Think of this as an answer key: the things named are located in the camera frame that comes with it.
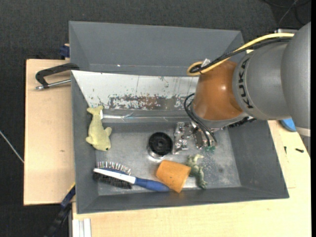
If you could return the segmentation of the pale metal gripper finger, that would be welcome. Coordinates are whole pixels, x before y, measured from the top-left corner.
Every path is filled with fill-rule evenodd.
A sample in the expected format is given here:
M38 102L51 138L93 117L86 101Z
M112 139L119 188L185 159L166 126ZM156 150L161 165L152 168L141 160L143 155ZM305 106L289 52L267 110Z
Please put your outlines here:
M189 149L188 147L188 140L186 139L180 139L175 140L173 144L173 151L172 153L174 155L179 154L182 151L187 151Z
M174 132L174 139L189 139L192 135L190 122L178 122Z

